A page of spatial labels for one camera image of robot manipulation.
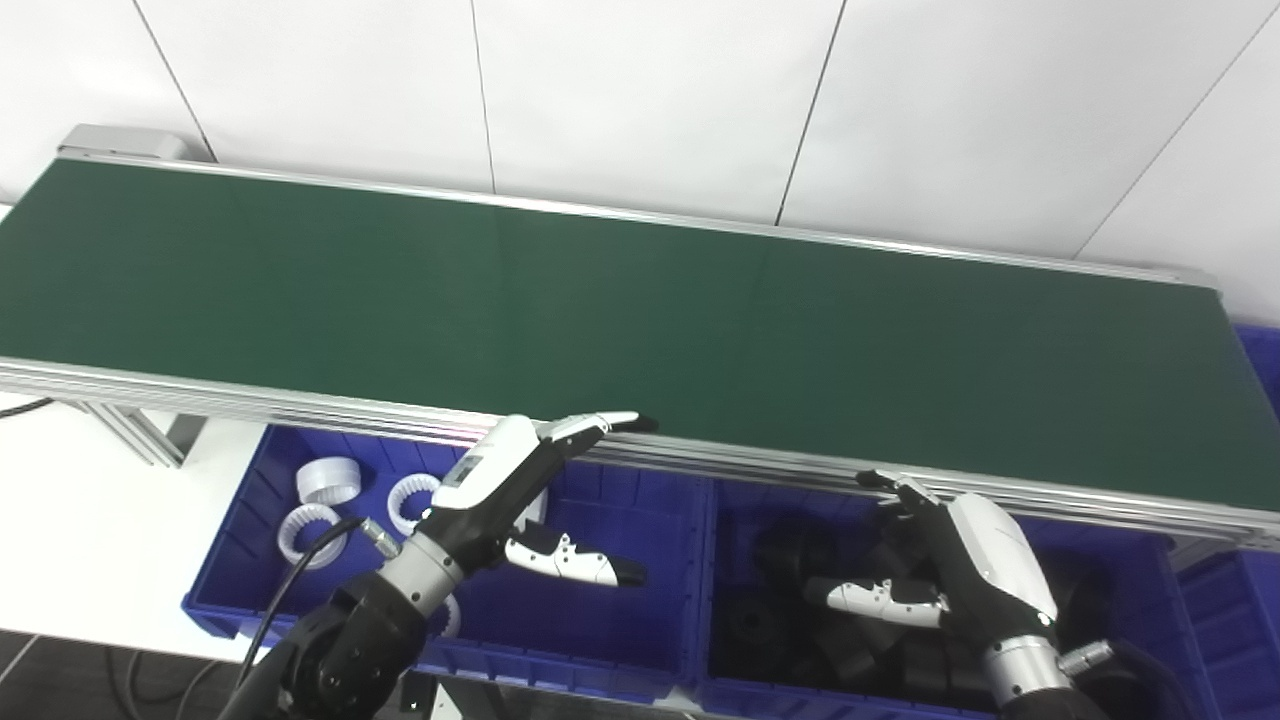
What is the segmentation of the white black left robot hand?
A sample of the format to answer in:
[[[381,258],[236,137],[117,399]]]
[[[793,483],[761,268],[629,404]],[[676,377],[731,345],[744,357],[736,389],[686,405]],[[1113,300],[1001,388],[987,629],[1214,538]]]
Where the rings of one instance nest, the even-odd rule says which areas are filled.
[[[643,564],[593,548],[525,512],[570,460],[605,436],[657,427],[657,420],[636,411],[585,413],[548,423],[504,416],[433,491],[431,507],[416,532],[442,551],[442,566],[458,582],[509,562],[572,582],[643,587]]]

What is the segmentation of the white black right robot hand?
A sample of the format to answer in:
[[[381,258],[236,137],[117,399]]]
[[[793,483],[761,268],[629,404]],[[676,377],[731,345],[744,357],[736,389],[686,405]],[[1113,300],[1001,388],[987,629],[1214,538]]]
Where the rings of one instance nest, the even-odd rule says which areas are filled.
[[[975,652],[1036,642],[1057,653],[1059,609],[1019,524],[977,493],[943,500],[911,477],[860,471],[856,483],[888,489],[914,523],[938,580],[812,577],[809,602],[883,623],[941,629]]]

